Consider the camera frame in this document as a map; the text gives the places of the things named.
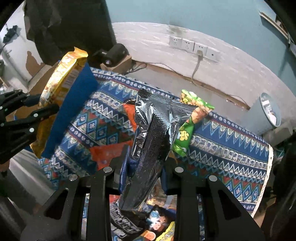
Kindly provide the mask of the black cylindrical device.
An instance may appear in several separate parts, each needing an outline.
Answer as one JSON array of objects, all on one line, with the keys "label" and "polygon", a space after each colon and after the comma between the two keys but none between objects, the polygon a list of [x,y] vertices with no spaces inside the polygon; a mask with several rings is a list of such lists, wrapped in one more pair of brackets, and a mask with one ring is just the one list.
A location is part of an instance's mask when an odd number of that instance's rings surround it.
[{"label": "black cylindrical device", "polygon": [[99,49],[91,56],[89,61],[94,64],[103,63],[107,67],[114,67],[126,56],[128,56],[126,47],[123,44],[117,43],[108,51]]}]

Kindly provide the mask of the white wall socket strip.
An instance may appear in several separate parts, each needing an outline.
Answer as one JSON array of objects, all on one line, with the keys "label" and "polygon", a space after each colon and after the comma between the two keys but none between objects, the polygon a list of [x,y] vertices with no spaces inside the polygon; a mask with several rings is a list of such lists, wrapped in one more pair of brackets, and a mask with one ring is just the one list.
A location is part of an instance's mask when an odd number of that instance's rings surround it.
[{"label": "white wall socket strip", "polygon": [[184,50],[191,54],[202,56],[203,58],[207,58],[215,62],[219,62],[220,60],[220,51],[181,37],[170,36],[169,46],[175,49]]}]

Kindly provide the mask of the black printed snack packet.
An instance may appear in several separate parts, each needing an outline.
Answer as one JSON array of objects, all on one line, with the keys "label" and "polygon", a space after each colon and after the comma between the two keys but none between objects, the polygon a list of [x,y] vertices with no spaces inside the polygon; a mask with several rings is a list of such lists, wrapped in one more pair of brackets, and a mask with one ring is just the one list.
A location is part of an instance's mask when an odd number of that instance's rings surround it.
[{"label": "black printed snack packet", "polygon": [[110,228],[112,240],[134,240],[143,233],[144,223],[140,216],[122,212],[115,203],[111,203]]}]

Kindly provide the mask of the orange squid snack bag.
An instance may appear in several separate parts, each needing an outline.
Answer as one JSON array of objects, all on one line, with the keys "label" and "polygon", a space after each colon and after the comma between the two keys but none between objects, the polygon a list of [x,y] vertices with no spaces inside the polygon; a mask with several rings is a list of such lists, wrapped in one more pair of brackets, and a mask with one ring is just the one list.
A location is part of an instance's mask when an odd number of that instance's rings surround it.
[{"label": "orange squid snack bag", "polygon": [[[123,109],[125,110],[125,113],[127,114],[127,117],[130,121],[132,129],[135,132],[137,128],[137,124],[135,123],[135,120],[134,120],[135,102],[134,101],[125,102],[123,104]],[[131,147],[132,144],[133,144],[133,141],[129,140],[122,143],[91,147],[89,149],[91,153],[91,158],[92,158],[92,161],[95,161],[95,163],[97,164],[97,170],[107,167],[113,158],[118,157],[121,154],[121,151],[124,145],[128,145]]]}]

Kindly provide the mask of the black hanging cloth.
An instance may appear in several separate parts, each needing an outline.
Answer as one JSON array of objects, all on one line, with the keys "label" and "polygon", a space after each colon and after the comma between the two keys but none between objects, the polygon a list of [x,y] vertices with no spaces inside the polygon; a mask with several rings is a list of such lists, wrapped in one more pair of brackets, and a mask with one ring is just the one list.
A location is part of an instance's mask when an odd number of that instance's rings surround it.
[{"label": "black hanging cloth", "polygon": [[47,65],[75,48],[91,56],[116,44],[106,1],[25,1],[23,11],[27,39]]}]

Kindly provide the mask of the yellow snack bag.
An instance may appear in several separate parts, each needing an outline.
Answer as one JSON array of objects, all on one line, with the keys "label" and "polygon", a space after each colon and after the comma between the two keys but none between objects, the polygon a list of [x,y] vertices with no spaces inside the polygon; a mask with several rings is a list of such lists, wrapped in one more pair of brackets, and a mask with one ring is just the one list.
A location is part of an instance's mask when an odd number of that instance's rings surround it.
[{"label": "yellow snack bag", "polygon": [[[39,108],[45,108],[52,104],[62,105],[70,88],[84,68],[87,57],[88,53],[86,51],[76,47],[74,51],[64,55],[41,94]],[[37,139],[30,144],[31,149],[38,158],[41,158],[41,154],[45,150],[56,116],[56,114],[53,114],[48,119],[41,121],[37,130]]]}]

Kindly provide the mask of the blue patterned tablecloth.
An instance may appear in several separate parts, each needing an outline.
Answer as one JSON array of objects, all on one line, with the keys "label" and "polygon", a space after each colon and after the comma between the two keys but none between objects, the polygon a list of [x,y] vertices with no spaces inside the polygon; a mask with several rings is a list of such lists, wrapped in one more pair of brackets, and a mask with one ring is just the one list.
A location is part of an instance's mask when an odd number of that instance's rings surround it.
[{"label": "blue patterned tablecloth", "polygon": [[[98,171],[97,164],[91,158],[91,147],[134,141],[137,129],[133,131],[123,104],[136,102],[139,90],[144,89],[181,102],[181,96],[177,97],[136,79],[90,69],[98,82],[98,88],[70,121],[53,155],[39,159],[39,165],[55,188],[64,186],[71,175],[83,178]],[[125,160],[124,172],[120,175],[123,180],[122,191],[136,166],[135,161],[130,160],[132,146]],[[168,159],[174,159],[178,166],[195,177],[208,178],[215,175],[253,218],[269,178],[273,149],[261,137],[212,110],[195,124],[187,156],[181,157],[171,148]],[[121,195],[122,192],[120,195],[110,195],[109,207],[111,203],[119,207]],[[88,201],[87,195],[81,240],[86,240]],[[176,208],[177,196],[165,194],[161,172],[142,209],[129,211],[140,216],[144,223],[143,233],[134,240],[174,240]],[[205,240],[201,197],[198,197],[198,210],[201,232],[199,240]]]}]

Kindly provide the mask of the grey waste bin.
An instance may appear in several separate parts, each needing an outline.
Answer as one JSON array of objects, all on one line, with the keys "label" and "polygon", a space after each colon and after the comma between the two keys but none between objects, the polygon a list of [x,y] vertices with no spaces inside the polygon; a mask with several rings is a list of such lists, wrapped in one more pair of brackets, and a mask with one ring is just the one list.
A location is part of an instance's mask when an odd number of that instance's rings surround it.
[{"label": "grey waste bin", "polygon": [[279,127],[281,113],[275,100],[263,92],[242,119],[242,127],[257,136]]}]

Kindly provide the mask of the small cardboard box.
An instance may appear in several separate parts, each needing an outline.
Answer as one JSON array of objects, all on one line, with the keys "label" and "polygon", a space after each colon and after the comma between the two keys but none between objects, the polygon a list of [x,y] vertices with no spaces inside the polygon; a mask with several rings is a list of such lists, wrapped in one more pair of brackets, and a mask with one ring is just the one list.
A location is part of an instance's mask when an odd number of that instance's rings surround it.
[{"label": "small cardboard box", "polygon": [[100,64],[100,69],[105,71],[111,71],[119,74],[125,74],[130,68],[132,68],[132,57],[126,56],[120,63],[114,67],[107,67],[104,63]]}]

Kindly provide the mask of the silver foil snack bag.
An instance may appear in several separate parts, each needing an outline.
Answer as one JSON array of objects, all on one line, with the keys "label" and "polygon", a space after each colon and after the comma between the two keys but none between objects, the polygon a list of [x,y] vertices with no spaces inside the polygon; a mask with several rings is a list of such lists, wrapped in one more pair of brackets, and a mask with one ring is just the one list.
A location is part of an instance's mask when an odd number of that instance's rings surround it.
[{"label": "silver foil snack bag", "polygon": [[118,201],[124,211],[142,209],[157,182],[181,125],[195,107],[141,89],[135,102],[135,132],[129,154],[135,170]]}]

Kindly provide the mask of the green peanut snack bag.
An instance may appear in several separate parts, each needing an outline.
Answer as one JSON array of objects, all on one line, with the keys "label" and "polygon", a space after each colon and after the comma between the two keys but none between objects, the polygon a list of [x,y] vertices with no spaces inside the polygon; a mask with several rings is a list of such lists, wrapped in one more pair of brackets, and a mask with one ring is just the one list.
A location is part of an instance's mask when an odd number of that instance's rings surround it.
[{"label": "green peanut snack bag", "polygon": [[198,97],[194,92],[185,89],[181,91],[181,102],[194,106],[190,117],[179,128],[178,136],[172,146],[172,150],[175,153],[185,157],[189,152],[189,144],[193,136],[195,124],[202,121],[215,107]]}]

